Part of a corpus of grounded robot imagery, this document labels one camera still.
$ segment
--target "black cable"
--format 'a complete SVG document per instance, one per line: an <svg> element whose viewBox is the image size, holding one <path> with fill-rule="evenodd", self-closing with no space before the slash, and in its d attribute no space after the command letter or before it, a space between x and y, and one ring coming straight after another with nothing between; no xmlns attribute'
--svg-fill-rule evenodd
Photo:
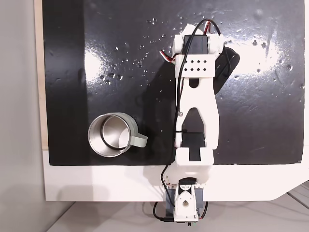
<svg viewBox="0 0 309 232"><path fill-rule="evenodd" d="M160 221L163 221L163 218L162 217L159 217L156 213L155 213L155 209L156 209L156 205L158 204L158 202L154 203L154 208L153 208L153 214L154 214L154 217Z"/></svg>
<svg viewBox="0 0 309 232"><path fill-rule="evenodd" d="M205 202L205 208L204 208L203 214L202 214L202 216L200 217L200 219L203 219L204 216L206 215L207 208L208 208L208 202Z"/></svg>

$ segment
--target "metal mug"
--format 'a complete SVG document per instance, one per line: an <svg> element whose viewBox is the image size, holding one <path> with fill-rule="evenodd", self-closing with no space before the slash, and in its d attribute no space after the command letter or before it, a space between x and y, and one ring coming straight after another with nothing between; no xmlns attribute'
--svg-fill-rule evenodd
<svg viewBox="0 0 309 232"><path fill-rule="evenodd" d="M131 146L145 147L147 139L138 133L135 120L125 113L100 115L88 129L91 148L109 158L125 153Z"/></svg>

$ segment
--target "mug handle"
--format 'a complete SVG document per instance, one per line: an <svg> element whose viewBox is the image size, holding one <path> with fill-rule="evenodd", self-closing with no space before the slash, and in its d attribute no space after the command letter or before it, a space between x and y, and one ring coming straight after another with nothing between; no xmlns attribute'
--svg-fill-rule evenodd
<svg viewBox="0 0 309 232"><path fill-rule="evenodd" d="M148 137L142 134L137 134L137 136L131 136L130 144L132 146L146 147Z"/></svg>

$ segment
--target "white robot link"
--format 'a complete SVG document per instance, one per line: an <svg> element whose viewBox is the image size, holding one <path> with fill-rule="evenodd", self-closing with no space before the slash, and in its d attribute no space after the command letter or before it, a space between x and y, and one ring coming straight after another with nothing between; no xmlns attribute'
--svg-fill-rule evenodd
<svg viewBox="0 0 309 232"><path fill-rule="evenodd" d="M167 200L167 205L169 205L167 209L173 208L170 212L173 221L189 222L189 225L200 218L199 209L202 208L203 189L198 187L208 180L209 169L214 163L213 150L218 146L219 114L213 79L216 59L224 50L224 38L218 28L217 31L218 34L206 33L188 24L181 34L175 35L172 48L171 62L175 64L178 103L176 104L178 116L174 141L176 157L166 169L164 182L176 186L175 189L169 189L167 192L169 195L174 193L172 195L174 204ZM198 79L197 87L190 86L189 80L192 78ZM197 145L196 134L186 134L188 142L183 141L182 126L192 108L198 110L204 124L202 143L199 143L197 150L194 150L199 154L193 154L190 151L192 142L194 143L192 146ZM191 156L198 156L198 158L191 159Z"/></svg>

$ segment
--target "gray wall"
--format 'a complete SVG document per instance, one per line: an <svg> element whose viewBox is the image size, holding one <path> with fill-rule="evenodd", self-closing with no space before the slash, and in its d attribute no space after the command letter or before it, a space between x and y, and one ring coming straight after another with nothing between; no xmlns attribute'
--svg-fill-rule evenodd
<svg viewBox="0 0 309 232"><path fill-rule="evenodd" d="M72 203L44 199L33 0L0 0L0 80L0 231L47 231Z"/></svg>

